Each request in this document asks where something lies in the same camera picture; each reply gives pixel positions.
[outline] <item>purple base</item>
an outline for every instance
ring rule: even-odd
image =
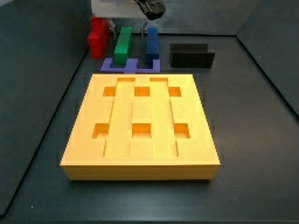
[[[100,72],[109,73],[124,73],[124,74],[159,74],[161,72],[160,60],[153,59],[153,68],[152,69],[140,69],[136,68],[137,59],[128,59],[125,61],[125,68],[110,68],[112,58],[105,58]]]

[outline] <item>gray wall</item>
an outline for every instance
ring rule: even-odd
[[[263,0],[237,38],[299,115],[297,10],[297,0]]]
[[[237,35],[260,0],[163,0],[167,11],[149,22],[160,33]],[[140,32],[140,19],[114,19],[116,25],[133,26]]]
[[[88,50],[84,0],[0,7],[0,216]]]

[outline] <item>black block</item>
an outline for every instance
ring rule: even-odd
[[[207,44],[171,44],[171,66],[211,68],[215,52]]]

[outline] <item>blue block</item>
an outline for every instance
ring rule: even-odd
[[[145,63],[152,64],[159,60],[159,38],[157,28],[147,29]]]

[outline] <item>yellow block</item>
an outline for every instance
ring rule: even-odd
[[[211,179],[220,166],[191,74],[93,74],[60,166],[72,180]]]

